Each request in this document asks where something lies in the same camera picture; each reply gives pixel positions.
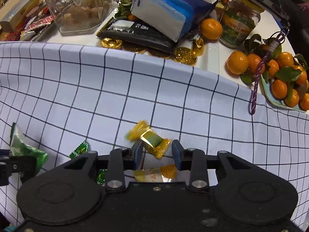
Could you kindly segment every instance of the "gold coin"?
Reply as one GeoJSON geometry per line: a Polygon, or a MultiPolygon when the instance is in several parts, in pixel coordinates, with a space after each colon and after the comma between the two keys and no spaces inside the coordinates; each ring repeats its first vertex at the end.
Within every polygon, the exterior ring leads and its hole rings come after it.
{"type": "Polygon", "coordinates": [[[172,55],[170,53],[160,51],[160,50],[156,50],[156,49],[151,49],[151,48],[148,49],[148,53],[151,56],[162,57],[164,59],[169,59],[172,55]]]}
{"type": "Polygon", "coordinates": [[[129,43],[129,42],[123,41],[122,46],[125,51],[131,51],[131,52],[140,53],[140,54],[143,54],[146,51],[145,46],[135,44],[135,43],[129,43]]]}
{"type": "Polygon", "coordinates": [[[180,47],[176,49],[174,60],[179,63],[192,66],[197,62],[197,55],[189,48],[180,47]]]}
{"type": "Polygon", "coordinates": [[[120,50],[122,47],[122,41],[118,39],[111,39],[111,38],[106,37],[102,39],[101,45],[104,48],[120,50]]]}
{"type": "Polygon", "coordinates": [[[193,50],[200,56],[204,52],[204,40],[200,37],[198,40],[193,40],[193,50]]]}

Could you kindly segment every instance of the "gold foil wrapper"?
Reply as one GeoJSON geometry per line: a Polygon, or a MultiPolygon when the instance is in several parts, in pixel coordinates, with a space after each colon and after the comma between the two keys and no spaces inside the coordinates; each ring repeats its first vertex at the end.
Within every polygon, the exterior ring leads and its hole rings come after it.
{"type": "Polygon", "coordinates": [[[126,138],[129,141],[141,139],[144,142],[144,148],[157,159],[162,158],[171,143],[171,139],[161,138],[157,135],[145,120],[138,122],[135,127],[127,133],[126,138]]]}
{"type": "Polygon", "coordinates": [[[198,40],[193,40],[193,51],[197,56],[203,55],[204,52],[204,40],[200,37],[198,40]]]}
{"type": "Polygon", "coordinates": [[[146,47],[139,45],[139,44],[135,44],[135,43],[129,43],[129,42],[124,42],[122,43],[123,49],[125,51],[131,51],[131,52],[135,52],[135,53],[139,53],[139,54],[143,54],[146,52],[146,47]]]}
{"type": "Polygon", "coordinates": [[[134,177],[137,182],[171,182],[177,176],[175,165],[136,170],[134,177]]]}
{"type": "Polygon", "coordinates": [[[164,52],[164,51],[160,51],[160,50],[156,50],[156,49],[148,49],[148,53],[151,56],[156,56],[156,57],[161,57],[164,59],[169,59],[171,57],[172,54],[164,52]]]}
{"type": "Polygon", "coordinates": [[[176,49],[174,60],[182,64],[193,66],[197,62],[197,55],[189,48],[180,47],[176,49]]]}
{"type": "Polygon", "coordinates": [[[122,41],[112,38],[103,38],[101,41],[101,46],[108,49],[117,49],[120,50],[122,47],[122,41]]]}

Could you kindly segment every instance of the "white table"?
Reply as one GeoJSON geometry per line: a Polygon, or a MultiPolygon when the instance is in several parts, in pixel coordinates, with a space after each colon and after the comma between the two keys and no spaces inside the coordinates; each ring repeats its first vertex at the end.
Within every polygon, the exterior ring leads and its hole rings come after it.
{"type": "MultiPolygon", "coordinates": [[[[110,17],[115,14],[115,10],[111,13],[110,17]]],[[[269,38],[273,33],[279,31],[280,28],[278,24],[276,23],[273,16],[268,12],[264,11],[261,13],[261,21],[257,24],[255,29],[250,34],[259,34],[262,38],[267,39],[269,38]]],[[[58,31],[54,33],[48,40],[48,43],[62,43],[62,44],[83,44],[83,45],[89,45],[89,46],[97,46],[101,47],[100,40],[95,36],[94,34],[91,35],[77,35],[77,36],[62,36],[58,31]]],[[[232,80],[242,86],[247,87],[239,76],[235,76],[233,74],[230,74],[225,67],[225,62],[228,59],[229,55],[235,50],[229,49],[222,45],[219,42],[216,43],[208,43],[208,46],[205,46],[204,54],[200,57],[198,57],[198,63],[195,65],[195,67],[218,73],[219,75],[232,80]]],[[[288,39],[285,40],[285,42],[282,45],[282,51],[289,52],[293,56],[295,55],[293,48],[291,44],[289,43],[288,39]]]]}

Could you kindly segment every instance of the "table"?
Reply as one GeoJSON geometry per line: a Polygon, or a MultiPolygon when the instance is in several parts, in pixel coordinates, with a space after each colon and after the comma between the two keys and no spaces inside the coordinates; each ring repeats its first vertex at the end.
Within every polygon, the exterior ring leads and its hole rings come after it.
{"type": "MultiPolygon", "coordinates": [[[[250,36],[253,34],[260,34],[262,38],[269,38],[274,32],[279,31],[280,28],[276,23],[273,16],[268,12],[264,11],[261,13],[261,21],[257,24],[255,29],[251,32],[250,36]]],[[[48,43],[63,43],[63,44],[83,44],[89,46],[97,46],[101,47],[99,39],[95,36],[95,33],[92,35],[79,35],[79,36],[62,36],[60,32],[54,32],[48,40],[48,43]]],[[[239,78],[239,76],[234,76],[230,74],[225,68],[225,62],[228,59],[229,55],[234,51],[233,49],[229,49],[222,45],[221,43],[217,43],[218,50],[216,45],[213,43],[211,47],[208,49],[208,56],[207,59],[208,65],[198,65],[196,67],[218,73],[219,75],[234,81],[242,86],[247,87],[239,78]],[[217,67],[216,56],[219,55],[219,69],[217,67]]],[[[289,43],[288,39],[282,45],[282,50],[291,53],[293,56],[295,55],[291,44],[289,43]]],[[[261,88],[259,86],[258,92],[262,94],[261,88]]]]}

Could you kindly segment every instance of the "glass jar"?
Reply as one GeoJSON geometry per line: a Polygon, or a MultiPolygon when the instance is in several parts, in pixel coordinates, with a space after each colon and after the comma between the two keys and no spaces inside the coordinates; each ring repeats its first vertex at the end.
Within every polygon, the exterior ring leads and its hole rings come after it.
{"type": "Polygon", "coordinates": [[[263,11],[249,0],[228,0],[220,20],[223,34],[219,41],[229,48],[237,48],[261,20],[263,11]]]}
{"type": "Polygon", "coordinates": [[[113,0],[45,0],[61,33],[91,33],[114,8],[113,0]]]}

